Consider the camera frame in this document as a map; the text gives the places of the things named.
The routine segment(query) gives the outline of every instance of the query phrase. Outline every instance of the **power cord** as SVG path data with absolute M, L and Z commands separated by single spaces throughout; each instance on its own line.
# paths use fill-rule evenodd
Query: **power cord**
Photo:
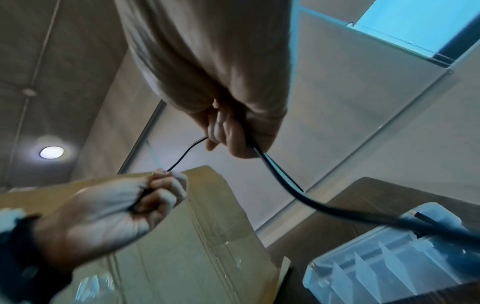
M 168 171 L 173 170 L 194 146 L 206 139 L 207 137 L 203 137 L 191 144 L 181 158 L 175 164 L 173 164 Z M 273 159 L 268 156 L 268 154 L 264 153 L 253 140 L 249 139 L 248 144 L 253 148 L 256 155 L 262 159 L 263 163 L 267 166 L 275 179 L 290 195 L 308 207 L 315 209 L 316 211 L 341 219 L 347 219 L 366 224 L 389 226 L 403 230 L 411 230 L 422 235 L 439 236 L 444 240 L 454 243 L 480 246 L 480 234 L 478 233 L 472 233 L 467 230 L 456 229 L 442 225 L 432 225 L 428 222 L 417 219 L 400 218 L 391 215 L 334 208 L 321 202 L 312 200 L 304 194 L 304 191 L 300 188 L 300 186 L 298 186 L 297 183 L 295 183 L 293 179 L 285 171 L 283 171 Z

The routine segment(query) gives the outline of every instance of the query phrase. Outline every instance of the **black sleeve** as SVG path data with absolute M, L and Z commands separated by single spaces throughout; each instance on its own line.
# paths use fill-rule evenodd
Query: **black sleeve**
M 47 304 L 72 281 L 72 273 L 58 272 L 43 259 L 32 235 L 38 218 L 23 218 L 11 232 L 0 233 L 0 290 L 16 303 Z

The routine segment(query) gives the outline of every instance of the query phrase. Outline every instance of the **window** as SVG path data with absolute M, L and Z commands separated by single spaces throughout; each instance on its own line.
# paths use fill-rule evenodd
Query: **window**
M 448 67 L 480 39 L 480 0 L 376 0 L 350 28 Z

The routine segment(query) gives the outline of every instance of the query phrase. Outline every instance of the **clear plastic tray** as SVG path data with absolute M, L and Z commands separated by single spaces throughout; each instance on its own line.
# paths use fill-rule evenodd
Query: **clear plastic tray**
M 414 211 L 450 227 L 462 221 L 437 203 Z M 414 216 L 410 213 L 402 217 Z M 387 303 L 480 278 L 480 254 L 410 231 L 378 227 L 314 259 L 303 285 L 322 304 Z

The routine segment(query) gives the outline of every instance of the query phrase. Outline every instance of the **round ceiling light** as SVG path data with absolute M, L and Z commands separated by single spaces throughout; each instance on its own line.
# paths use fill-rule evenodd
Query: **round ceiling light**
M 56 159 L 62 156 L 64 153 L 63 148 L 57 146 L 50 146 L 43 148 L 40 151 L 40 157 L 44 159 Z

